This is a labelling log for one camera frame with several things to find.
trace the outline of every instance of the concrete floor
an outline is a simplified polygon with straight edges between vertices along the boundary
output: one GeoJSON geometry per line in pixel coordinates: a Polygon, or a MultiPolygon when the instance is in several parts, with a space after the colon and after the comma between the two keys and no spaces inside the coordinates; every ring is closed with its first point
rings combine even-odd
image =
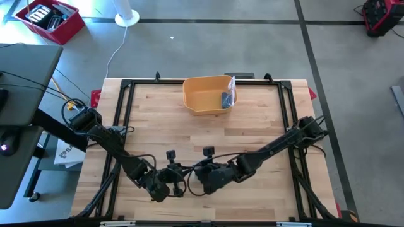
{"type": "MultiPolygon", "coordinates": [[[[179,23],[139,23],[128,29],[126,44],[110,65],[110,77],[188,78],[224,72],[269,72],[279,79],[307,79],[327,101],[342,152],[359,218],[362,222],[402,225],[404,213],[404,154],[402,117],[390,86],[403,76],[404,40],[392,32],[369,38],[363,25],[307,25],[315,59],[309,60],[300,25],[237,23],[187,23],[186,19],[293,20],[299,19],[294,0],[129,0],[143,19],[185,19],[179,23]],[[319,77],[313,70],[317,65],[319,77]]],[[[113,18],[110,1],[66,1],[82,16],[113,18]]],[[[16,7],[17,12],[25,1],[16,7]]],[[[363,0],[300,0],[308,21],[361,21],[353,8],[363,0]]],[[[13,1],[0,1],[0,19],[13,1]]],[[[111,20],[86,27],[65,46],[58,69],[87,94],[102,86],[105,65],[122,42],[123,28],[111,20]]],[[[0,27],[0,42],[44,44],[18,21],[0,27]]],[[[404,34],[404,26],[396,32],[404,34]]],[[[85,100],[74,86],[55,72],[54,77],[70,96],[85,100]]],[[[61,101],[45,95],[41,109],[60,118],[61,101]]],[[[316,115],[324,104],[313,101],[316,115]]],[[[326,161],[335,197],[346,207],[329,139],[324,140],[326,161]]],[[[32,161],[27,175],[33,168],[32,161]]],[[[13,206],[0,211],[0,223],[66,218],[77,184],[77,173],[48,172],[36,191],[43,199],[33,204],[22,198],[25,177],[13,206]]]]}

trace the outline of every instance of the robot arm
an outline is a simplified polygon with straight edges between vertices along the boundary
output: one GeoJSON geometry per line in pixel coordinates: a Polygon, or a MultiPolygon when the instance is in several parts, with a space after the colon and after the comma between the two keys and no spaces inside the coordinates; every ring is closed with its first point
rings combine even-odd
{"type": "MultiPolygon", "coordinates": [[[[252,177],[265,160],[284,149],[290,146],[305,149],[326,135],[328,131],[322,130],[312,117],[303,117],[286,134],[261,149],[239,154],[226,164],[214,163],[208,158],[195,168],[195,174],[203,184],[204,192],[212,194],[232,181],[241,183],[252,177]]],[[[207,156],[213,153],[213,148],[205,151],[207,156]]]]}
{"type": "Polygon", "coordinates": [[[146,189],[154,201],[162,202],[168,196],[170,189],[160,180],[155,166],[126,152],[121,133],[102,126],[101,115],[96,110],[86,107],[71,117],[70,122],[74,131],[86,134],[111,154],[122,165],[127,177],[138,188],[146,189]]]}

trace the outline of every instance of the white cable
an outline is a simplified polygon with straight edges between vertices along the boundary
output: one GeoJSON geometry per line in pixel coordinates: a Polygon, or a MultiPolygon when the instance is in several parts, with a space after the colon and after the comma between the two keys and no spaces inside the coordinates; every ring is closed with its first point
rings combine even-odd
{"type": "Polygon", "coordinates": [[[119,49],[125,44],[125,39],[126,39],[126,32],[128,30],[128,26],[125,28],[125,33],[124,33],[124,39],[122,40],[122,44],[118,47],[118,49],[115,50],[115,52],[111,55],[111,58],[109,59],[107,63],[107,74],[105,75],[105,78],[108,78],[109,74],[109,64],[111,63],[112,58],[114,58],[115,54],[119,51],[119,49]]]}

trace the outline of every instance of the red container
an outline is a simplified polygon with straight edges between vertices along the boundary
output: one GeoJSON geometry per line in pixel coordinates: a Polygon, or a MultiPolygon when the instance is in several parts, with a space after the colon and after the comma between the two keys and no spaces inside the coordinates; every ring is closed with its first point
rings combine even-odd
{"type": "Polygon", "coordinates": [[[47,6],[50,9],[55,9],[53,7],[53,4],[62,4],[66,7],[75,10],[75,12],[71,16],[69,16],[52,32],[47,31],[37,25],[34,25],[36,31],[38,31],[36,32],[33,29],[32,27],[33,25],[31,24],[31,22],[25,18],[25,15],[28,13],[27,7],[24,7],[23,9],[20,10],[20,12],[15,14],[15,17],[20,21],[22,21],[25,24],[25,26],[27,26],[32,32],[35,32],[44,38],[47,38],[59,45],[64,45],[71,39],[71,37],[76,35],[76,33],[78,33],[78,31],[80,31],[85,26],[83,19],[78,14],[78,9],[75,7],[72,7],[66,3],[61,3],[56,0],[35,0],[32,3],[30,3],[30,9],[35,8],[39,4],[47,6]]]}

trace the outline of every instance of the wooden tabletop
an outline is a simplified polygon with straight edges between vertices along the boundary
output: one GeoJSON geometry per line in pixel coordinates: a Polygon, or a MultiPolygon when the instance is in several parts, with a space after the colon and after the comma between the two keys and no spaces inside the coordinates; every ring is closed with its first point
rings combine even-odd
{"type": "MultiPolygon", "coordinates": [[[[306,80],[291,82],[298,117],[314,116],[306,80]]],[[[104,81],[98,104],[104,126],[112,125],[120,83],[119,78],[104,81]]],[[[120,125],[126,98],[123,103],[120,125]]],[[[155,155],[158,168],[166,167],[165,152],[171,149],[176,151],[176,162],[189,166],[204,158],[204,146],[215,146],[216,154],[254,151],[283,134],[275,86],[238,86],[237,103],[230,113],[192,116],[184,107],[181,85],[139,84],[135,87],[129,126],[136,130],[127,136],[126,151],[155,155]]],[[[82,211],[99,189],[105,156],[99,146],[87,151],[72,215],[82,211]]],[[[223,163],[228,159],[217,161],[223,163]]],[[[306,159],[313,191],[336,216],[324,154],[309,148],[306,159]]],[[[202,192],[202,185],[194,175],[190,187],[202,192]]],[[[108,196],[105,198],[104,212],[109,200],[108,196]]],[[[309,214],[304,192],[302,198],[309,214]]],[[[263,163],[255,176],[242,183],[232,182],[212,195],[195,197],[186,192],[183,198],[166,198],[160,203],[152,202],[146,190],[138,189],[121,171],[114,217],[118,215],[125,215],[125,219],[174,221],[286,221],[290,216],[297,217],[288,153],[276,154],[263,163]]]]}

